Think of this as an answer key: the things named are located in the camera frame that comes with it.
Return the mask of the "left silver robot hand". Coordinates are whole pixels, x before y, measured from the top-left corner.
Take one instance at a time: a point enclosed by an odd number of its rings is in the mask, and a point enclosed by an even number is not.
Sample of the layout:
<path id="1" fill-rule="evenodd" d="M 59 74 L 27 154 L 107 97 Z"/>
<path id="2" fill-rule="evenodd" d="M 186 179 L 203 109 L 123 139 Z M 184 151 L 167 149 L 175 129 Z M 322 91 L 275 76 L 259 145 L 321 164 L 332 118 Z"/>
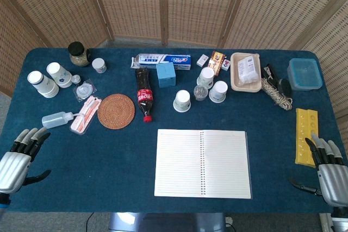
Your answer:
<path id="1" fill-rule="evenodd" d="M 38 183 L 46 179 L 51 170 L 45 170 L 37 176 L 29 177 L 28 171 L 51 133 L 45 127 L 23 130 L 11 147 L 0 159 L 0 195 L 11 195 L 21 187 Z"/>

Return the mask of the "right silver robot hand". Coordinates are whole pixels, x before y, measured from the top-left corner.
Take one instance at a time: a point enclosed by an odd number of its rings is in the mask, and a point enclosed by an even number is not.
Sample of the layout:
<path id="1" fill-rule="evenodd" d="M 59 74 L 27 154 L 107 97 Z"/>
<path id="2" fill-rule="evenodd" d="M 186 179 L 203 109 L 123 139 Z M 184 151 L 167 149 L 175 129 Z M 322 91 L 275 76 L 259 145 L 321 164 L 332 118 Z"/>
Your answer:
<path id="1" fill-rule="evenodd" d="M 322 197 L 333 207 L 348 208 L 348 166 L 338 146 L 332 141 L 319 138 L 311 133 L 311 139 L 305 138 L 314 161 L 320 187 L 308 187 L 290 179 L 290 183 L 298 190 Z"/>

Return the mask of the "spiral notebook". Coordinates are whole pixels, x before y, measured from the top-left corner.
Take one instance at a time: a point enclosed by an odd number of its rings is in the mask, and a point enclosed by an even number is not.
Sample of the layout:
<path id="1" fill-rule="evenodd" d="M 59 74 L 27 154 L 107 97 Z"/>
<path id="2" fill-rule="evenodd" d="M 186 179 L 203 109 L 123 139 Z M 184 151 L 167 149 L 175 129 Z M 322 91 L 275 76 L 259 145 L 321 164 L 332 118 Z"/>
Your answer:
<path id="1" fill-rule="evenodd" d="M 154 195 L 251 199 L 246 132 L 159 129 Z"/>

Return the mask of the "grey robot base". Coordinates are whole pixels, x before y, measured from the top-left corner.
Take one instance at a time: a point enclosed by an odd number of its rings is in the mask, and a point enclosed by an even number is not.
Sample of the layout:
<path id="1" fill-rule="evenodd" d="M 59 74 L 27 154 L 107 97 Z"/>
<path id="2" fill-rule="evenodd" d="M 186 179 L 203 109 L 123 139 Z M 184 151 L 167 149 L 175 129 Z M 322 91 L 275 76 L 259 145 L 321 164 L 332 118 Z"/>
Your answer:
<path id="1" fill-rule="evenodd" d="M 223 213 L 112 212 L 109 232 L 226 232 Z"/>

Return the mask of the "yellow plastic hole rack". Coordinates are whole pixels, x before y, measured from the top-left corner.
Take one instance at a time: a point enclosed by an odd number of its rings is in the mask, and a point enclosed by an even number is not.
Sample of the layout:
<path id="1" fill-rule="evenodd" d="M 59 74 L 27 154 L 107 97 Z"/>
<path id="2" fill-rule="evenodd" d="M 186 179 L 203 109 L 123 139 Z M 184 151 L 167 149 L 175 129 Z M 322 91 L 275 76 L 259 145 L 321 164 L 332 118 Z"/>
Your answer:
<path id="1" fill-rule="evenodd" d="M 312 153 L 305 138 L 313 141 L 311 134 L 318 135 L 318 112 L 296 108 L 296 155 L 295 163 L 315 168 Z"/>

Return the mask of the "clear plastic squeeze bottle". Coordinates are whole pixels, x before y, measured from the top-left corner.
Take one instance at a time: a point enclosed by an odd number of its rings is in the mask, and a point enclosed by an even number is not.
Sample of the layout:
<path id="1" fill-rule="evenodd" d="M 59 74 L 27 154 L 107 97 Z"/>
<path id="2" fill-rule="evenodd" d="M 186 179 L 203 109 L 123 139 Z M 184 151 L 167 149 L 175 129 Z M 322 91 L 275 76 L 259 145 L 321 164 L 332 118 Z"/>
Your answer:
<path id="1" fill-rule="evenodd" d="M 55 114 L 44 116 L 41 120 L 43 127 L 47 129 L 55 128 L 67 124 L 73 120 L 79 114 L 73 114 L 72 112 L 57 112 Z"/>

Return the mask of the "blue felt table cloth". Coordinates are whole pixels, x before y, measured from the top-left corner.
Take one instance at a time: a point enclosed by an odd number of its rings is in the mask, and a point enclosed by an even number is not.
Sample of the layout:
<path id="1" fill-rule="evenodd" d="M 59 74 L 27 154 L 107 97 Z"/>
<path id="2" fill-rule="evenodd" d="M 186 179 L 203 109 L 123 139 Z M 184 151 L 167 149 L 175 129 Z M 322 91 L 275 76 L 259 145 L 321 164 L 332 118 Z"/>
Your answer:
<path id="1" fill-rule="evenodd" d="M 29 175 L 45 170 L 50 175 L 28 185 L 11 197 L 11 211 L 76 212 L 329 212 L 321 197 L 294 188 L 290 178 L 318 187 L 315 169 L 295 163 L 296 112 L 277 106 L 263 91 L 228 90 L 220 104 L 210 99 L 192 101 L 188 112 L 178 113 L 172 103 L 177 91 L 192 91 L 201 71 L 196 62 L 211 49 L 95 48 L 106 72 L 91 66 L 75 66 L 66 48 L 36 48 L 24 59 L 0 135 L 0 157 L 24 129 L 40 128 L 42 117 L 60 111 L 78 112 L 71 87 L 60 89 L 53 98 L 40 95 L 28 82 L 31 71 L 44 72 L 58 62 L 73 74 L 90 79 L 99 98 L 121 93 L 136 100 L 135 72 L 131 58 L 140 53 L 188 54 L 191 69 L 176 73 L 176 85 L 160 88 L 157 73 L 150 70 L 153 91 L 153 120 L 146 123 L 136 109 L 131 124 L 120 130 L 102 126 L 92 119 L 83 135 L 69 125 L 51 130 L 31 164 Z M 247 133 L 252 198 L 175 198 L 154 195 L 157 131 L 159 129 L 239 130 Z"/>

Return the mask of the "white paper cup stack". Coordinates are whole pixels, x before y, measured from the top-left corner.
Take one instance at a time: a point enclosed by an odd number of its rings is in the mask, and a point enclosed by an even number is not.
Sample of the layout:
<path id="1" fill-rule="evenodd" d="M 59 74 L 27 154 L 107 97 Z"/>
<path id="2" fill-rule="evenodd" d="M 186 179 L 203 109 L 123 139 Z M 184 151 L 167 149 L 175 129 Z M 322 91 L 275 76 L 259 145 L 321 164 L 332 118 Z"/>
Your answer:
<path id="1" fill-rule="evenodd" d="M 53 98 L 59 92 L 59 87 L 55 81 L 39 71 L 30 72 L 27 80 L 45 98 Z"/>

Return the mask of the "pink toothbrush pack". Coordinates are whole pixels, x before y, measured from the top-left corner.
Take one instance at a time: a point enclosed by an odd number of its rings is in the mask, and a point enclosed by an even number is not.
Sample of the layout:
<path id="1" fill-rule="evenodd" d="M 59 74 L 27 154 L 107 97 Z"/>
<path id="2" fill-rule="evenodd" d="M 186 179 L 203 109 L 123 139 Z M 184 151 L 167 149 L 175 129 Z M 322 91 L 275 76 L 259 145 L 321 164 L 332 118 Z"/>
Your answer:
<path id="1" fill-rule="evenodd" d="M 83 135 L 88 129 L 95 113 L 97 112 L 102 100 L 95 96 L 90 96 L 82 106 L 79 113 L 75 116 L 70 131 L 75 134 Z"/>

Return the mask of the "round sewing kit packet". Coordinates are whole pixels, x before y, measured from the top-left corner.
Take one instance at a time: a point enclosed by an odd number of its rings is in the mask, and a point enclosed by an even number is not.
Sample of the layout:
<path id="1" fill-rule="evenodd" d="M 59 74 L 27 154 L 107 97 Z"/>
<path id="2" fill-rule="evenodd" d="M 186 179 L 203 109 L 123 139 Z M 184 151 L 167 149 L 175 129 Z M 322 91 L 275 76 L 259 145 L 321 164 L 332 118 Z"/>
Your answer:
<path id="1" fill-rule="evenodd" d="M 76 85 L 73 89 L 73 93 L 78 102 L 82 102 L 89 98 L 97 91 L 92 80 L 88 79 Z"/>

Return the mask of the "black round disc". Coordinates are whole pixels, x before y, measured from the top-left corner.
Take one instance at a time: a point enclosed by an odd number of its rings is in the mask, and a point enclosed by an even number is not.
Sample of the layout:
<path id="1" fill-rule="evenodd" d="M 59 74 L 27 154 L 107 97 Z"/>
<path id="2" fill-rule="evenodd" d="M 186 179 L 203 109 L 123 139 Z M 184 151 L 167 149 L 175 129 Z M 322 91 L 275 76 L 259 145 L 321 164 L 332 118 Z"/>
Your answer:
<path id="1" fill-rule="evenodd" d="M 291 98 L 292 88 L 287 79 L 280 79 L 277 83 L 278 92 L 284 97 Z"/>

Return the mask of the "blue lidded plastic container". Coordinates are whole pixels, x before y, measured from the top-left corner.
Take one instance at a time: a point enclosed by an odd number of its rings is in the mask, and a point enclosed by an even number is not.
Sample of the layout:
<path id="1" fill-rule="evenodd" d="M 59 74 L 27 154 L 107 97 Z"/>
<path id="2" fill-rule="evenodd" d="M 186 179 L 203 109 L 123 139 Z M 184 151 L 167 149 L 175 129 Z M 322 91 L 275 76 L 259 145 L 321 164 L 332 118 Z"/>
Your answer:
<path id="1" fill-rule="evenodd" d="M 322 78 L 315 59 L 293 58 L 287 68 L 291 88 L 296 91 L 317 90 Z"/>

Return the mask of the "round woven rattan coaster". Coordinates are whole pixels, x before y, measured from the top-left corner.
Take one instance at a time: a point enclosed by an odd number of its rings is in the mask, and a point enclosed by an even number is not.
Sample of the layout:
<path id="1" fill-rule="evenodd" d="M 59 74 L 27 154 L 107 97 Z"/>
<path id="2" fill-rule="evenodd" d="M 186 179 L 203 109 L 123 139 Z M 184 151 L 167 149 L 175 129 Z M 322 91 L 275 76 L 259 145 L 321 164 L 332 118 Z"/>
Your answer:
<path id="1" fill-rule="evenodd" d="M 97 114 L 102 126 L 112 130 L 122 129 L 133 120 L 135 106 L 128 96 L 117 93 L 101 102 Z"/>

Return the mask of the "black hand tool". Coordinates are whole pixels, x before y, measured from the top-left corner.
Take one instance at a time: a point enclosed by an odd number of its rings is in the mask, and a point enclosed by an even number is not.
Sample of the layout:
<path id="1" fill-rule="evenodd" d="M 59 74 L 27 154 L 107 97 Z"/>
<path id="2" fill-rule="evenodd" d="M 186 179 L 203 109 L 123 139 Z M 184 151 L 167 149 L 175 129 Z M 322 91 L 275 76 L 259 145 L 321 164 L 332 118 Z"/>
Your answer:
<path id="1" fill-rule="evenodd" d="M 271 64 L 267 64 L 265 67 L 262 68 L 262 76 L 274 88 L 278 87 L 278 77 Z"/>

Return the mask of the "glass jar black lid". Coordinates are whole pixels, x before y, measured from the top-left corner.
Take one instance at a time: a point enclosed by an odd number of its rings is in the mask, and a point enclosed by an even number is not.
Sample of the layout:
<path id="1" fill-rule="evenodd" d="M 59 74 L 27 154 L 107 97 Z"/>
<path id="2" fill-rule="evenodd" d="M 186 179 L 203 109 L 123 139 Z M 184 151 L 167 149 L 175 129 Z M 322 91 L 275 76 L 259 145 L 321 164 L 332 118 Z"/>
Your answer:
<path id="1" fill-rule="evenodd" d="M 89 65 L 91 54 L 90 50 L 86 49 L 79 41 L 75 41 L 69 44 L 68 52 L 70 54 L 71 62 L 80 67 Z"/>

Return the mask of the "white cream jar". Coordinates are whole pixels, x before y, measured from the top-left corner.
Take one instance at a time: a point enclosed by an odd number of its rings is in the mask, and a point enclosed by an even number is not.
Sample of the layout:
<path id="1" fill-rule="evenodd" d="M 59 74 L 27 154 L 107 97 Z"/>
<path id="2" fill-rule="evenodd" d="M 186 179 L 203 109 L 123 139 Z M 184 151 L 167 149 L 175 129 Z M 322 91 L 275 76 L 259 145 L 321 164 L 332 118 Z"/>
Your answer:
<path id="1" fill-rule="evenodd" d="M 105 61 L 102 58 L 95 58 L 92 61 L 92 67 L 97 73 L 104 73 L 107 70 Z"/>

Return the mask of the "beige paper food tray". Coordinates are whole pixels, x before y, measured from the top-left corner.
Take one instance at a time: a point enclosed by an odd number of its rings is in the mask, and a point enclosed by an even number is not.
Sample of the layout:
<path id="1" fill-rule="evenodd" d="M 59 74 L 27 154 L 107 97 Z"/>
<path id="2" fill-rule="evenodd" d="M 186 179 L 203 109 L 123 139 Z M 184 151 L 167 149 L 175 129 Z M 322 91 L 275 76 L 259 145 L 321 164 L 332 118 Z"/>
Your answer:
<path id="1" fill-rule="evenodd" d="M 249 56 L 253 55 L 255 60 L 255 66 L 259 75 L 259 80 L 253 83 L 240 85 L 239 84 L 239 75 L 238 75 L 238 62 L 243 60 L 244 58 L 247 58 Z M 252 92 L 256 93 L 262 89 L 262 81 L 261 81 L 261 67 L 260 67 L 260 59 L 259 54 L 252 54 L 252 53 L 241 53 L 241 52 L 235 52 L 230 57 L 231 62 L 231 88 L 234 91 L 239 92 Z"/>

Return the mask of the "clear bag white contents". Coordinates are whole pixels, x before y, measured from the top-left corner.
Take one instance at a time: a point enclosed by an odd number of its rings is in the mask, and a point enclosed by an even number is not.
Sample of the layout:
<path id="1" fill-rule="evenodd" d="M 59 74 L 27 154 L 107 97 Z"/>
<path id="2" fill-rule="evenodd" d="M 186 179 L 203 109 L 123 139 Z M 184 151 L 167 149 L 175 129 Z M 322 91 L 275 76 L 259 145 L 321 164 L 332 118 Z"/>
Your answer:
<path id="1" fill-rule="evenodd" d="M 243 58 L 238 62 L 239 84 L 250 84 L 259 80 L 256 67 L 256 54 Z"/>

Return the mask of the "blue print paper cup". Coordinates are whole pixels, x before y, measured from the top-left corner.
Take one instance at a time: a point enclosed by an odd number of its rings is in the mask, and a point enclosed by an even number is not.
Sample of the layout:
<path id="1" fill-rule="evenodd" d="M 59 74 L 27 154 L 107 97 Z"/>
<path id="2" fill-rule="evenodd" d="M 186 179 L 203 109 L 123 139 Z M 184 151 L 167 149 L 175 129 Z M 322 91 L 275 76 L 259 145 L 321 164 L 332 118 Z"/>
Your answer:
<path id="1" fill-rule="evenodd" d="M 226 99 L 228 85 L 224 81 L 217 81 L 209 91 L 209 98 L 214 103 L 222 103 Z"/>

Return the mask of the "cola bottle red cap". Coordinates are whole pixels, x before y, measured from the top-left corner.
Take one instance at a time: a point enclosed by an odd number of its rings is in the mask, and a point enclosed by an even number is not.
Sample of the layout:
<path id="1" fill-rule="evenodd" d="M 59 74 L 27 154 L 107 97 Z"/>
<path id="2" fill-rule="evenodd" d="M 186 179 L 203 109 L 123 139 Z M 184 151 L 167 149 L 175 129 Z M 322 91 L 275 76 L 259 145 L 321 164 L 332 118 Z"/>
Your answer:
<path id="1" fill-rule="evenodd" d="M 153 105 L 153 93 L 148 75 L 149 71 L 147 68 L 135 70 L 138 106 L 144 115 L 144 122 L 146 123 L 152 121 L 151 109 Z"/>

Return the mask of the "small clear plastic jar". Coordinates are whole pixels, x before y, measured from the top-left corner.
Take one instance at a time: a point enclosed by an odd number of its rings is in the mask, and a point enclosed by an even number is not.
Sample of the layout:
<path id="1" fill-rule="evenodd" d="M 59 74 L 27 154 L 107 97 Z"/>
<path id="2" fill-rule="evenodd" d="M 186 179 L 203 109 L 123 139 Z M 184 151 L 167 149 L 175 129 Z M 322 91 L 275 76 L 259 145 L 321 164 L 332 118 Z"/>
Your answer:
<path id="1" fill-rule="evenodd" d="M 203 85 L 197 85 L 194 88 L 194 96 L 197 101 L 203 101 L 208 96 L 208 89 Z"/>

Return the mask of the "red yellow card box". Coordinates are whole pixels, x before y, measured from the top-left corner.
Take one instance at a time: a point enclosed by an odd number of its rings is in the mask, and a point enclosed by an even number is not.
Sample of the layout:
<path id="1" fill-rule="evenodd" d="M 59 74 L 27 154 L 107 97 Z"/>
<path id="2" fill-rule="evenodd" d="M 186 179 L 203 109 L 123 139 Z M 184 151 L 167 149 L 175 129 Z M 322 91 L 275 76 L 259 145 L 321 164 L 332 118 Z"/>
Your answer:
<path id="1" fill-rule="evenodd" d="M 217 51 L 213 51 L 208 61 L 208 66 L 214 71 L 214 77 L 217 77 L 220 73 L 223 61 L 226 59 L 226 55 Z"/>

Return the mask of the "white blue toothpaste box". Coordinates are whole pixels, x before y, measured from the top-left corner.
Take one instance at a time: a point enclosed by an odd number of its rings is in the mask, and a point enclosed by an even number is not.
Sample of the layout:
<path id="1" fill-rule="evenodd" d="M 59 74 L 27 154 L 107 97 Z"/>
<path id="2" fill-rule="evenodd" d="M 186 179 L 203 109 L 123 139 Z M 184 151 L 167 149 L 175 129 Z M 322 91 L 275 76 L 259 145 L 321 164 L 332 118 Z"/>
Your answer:
<path id="1" fill-rule="evenodd" d="M 142 67 L 156 69 L 157 64 L 172 62 L 176 70 L 190 70 L 191 56 L 178 54 L 138 54 L 132 57 L 131 68 L 139 69 Z"/>

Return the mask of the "light blue carton box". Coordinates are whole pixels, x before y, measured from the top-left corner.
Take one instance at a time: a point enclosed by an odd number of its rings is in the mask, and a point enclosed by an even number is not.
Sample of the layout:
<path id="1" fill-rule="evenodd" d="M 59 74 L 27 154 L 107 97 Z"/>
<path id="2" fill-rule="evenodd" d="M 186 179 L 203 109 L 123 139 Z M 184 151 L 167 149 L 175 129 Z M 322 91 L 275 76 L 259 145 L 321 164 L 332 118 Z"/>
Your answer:
<path id="1" fill-rule="evenodd" d="M 160 88 L 176 85 L 176 73 L 172 62 L 157 64 L 156 70 Z"/>

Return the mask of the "woven bamboo folding screen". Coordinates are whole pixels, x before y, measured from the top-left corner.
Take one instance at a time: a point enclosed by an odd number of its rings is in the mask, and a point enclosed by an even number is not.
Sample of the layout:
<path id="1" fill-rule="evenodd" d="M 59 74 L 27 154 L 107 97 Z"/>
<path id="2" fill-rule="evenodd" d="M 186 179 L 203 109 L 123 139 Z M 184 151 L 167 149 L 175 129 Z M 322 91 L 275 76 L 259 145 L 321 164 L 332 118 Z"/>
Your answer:
<path id="1" fill-rule="evenodd" d="M 348 153 L 348 0 L 0 0 L 0 96 L 30 50 L 73 41 L 311 51 Z"/>

